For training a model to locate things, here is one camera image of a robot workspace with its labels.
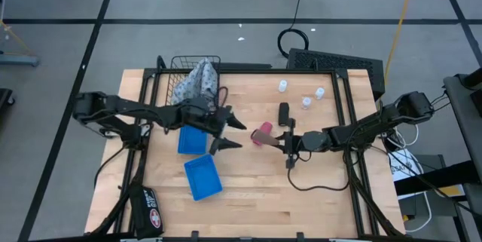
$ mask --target patterned fabric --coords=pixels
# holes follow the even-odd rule
[[[171,103],[202,96],[213,108],[214,98],[218,92],[218,73],[207,58],[201,60],[189,75],[174,87]]]

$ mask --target blue bin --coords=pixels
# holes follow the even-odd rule
[[[184,164],[189,187],[195,201],[223,191],[218,171],[211,155],[203,155]]]
[[[197,128],[185,125],[179,133],[178,153],[183,155],[204,155],[208,135]]]

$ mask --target wooden table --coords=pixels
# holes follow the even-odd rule
[[[142,73],[142,70],[125,70],[119,96],[136,101]],[[288,81],[284,93],[277,90],[281,79]],[[375,112],[367,72],[349,70],[349,80],[357,118]],[[158,106],[165,103],[167,81],[168,75],[161,75]],[[340,90],[343,90],[343,83],[339,82]],[[157,192],[166,231],[163,236],[189,237],[191,231],[197,230],[201,237],[295,237],[297,231],[302,231],[305,237],[357,237],[349,189],[297,191],[286,177],[286,156],[270,146],[258,147],[249,139],[251,132],[265,121],[273,124],[272,135],[287,130],[287,127],[277,125],[280,102],[289,103],[290,116],[297,121],[296,134],[338,125],[331,77],[221,74],[221,86],[229,88],[226,104],[233,106],[236,117],[248,128],[226,127],[224,136],[243,147],[220,151],[214,157],[223,192],[194,201],[184,163],[196,156],[177,154],[178,130],[164,135],[156,125],[152,131],[144,184]],[[314,98],[317,87],[325,88],[322,100]],[[312,97],[308,110],[301,108],[303,96]],[[349,124],[343,91],[341,96],[346,123]],[[383,147],[381,142],[374,145]],[[119,139],[107,140],[103,160],[120,147]],[[298,161],[291,172],[293,182],[299,187],[342,187],[347,177],[341,156],[342,152],[313,153],[310,161]],[[97,227],[119,198],[117,187],[122,183],[126,159],[127,152],[124,152],[100,173],[86,231]],[[372,149],[365,152],[365,160],[375,202],[392,224],[404,232],[387,156]],[[363,199],[359,199],[365,233],[369,234],[366,206]],[[127,230],[129,209],[125,213],[123,231]]]

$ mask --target wire basket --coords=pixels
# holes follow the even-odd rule
[[[218,56],[176,56],[171,59],[171,72],[169,72],[169,79],[167,82],[167,95],[166,95],[166,106],[172,105],[172,95],[174,94],[174,88],[177,84],[183,81],[194,69],[197,64],[201,61],[207,59],[211,62],[212,67],[218,74],[218,86],[214,98],[218,98],[217,92],[219,91],[219,67],[221,65],[221,58]]]

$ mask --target gray floor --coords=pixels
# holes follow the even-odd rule
[[[457,0],[467,18],[482,18],[481,0]],[[7,0],[5,18],[96,18],[102,0]],[[106,18],[289,18],[296,0],[111,0]],[[396,19],[403,0],[301,0],[298,16],[315,18]],[[407,17],[456,19],[449,0],[410,0]],[[223,62],[286,66],[276,47],[277,24],[103,25],[81,90],[117,93],[124,69],[154,66],[183,54],[216,54]],[[310,37],[310,49],[375,58],[386,62],[394,25],[298,25]],[[0,86],[14,89],[17,104],[2,119],[0,133],[0,234],[16,240],[66,106],[91,25],[13,25],[41,58],[41,65],[0,67]],[[471,26],[482,40],[482,26]],[[0,45],[19,51],[12,39]],[[285,47],[302,47],[287,35]],[[404,26],[392,61],[384,101],[404,92],[441,95],[447,75],[470,72],[479,65],[460,25]],[[410,128],[402,129],[407,137]],[[104,141],[70,122],[31,239],[80,235],[90,207],[93,175]],[[450,107],[420,126],[414,154],[442,154],[447,164],[468,159]],[[472,234],[474,224],[466,216]],[[420,222],[410,222],[415,228]],[[415,237],[457,240],[451,219],[437,218]]]

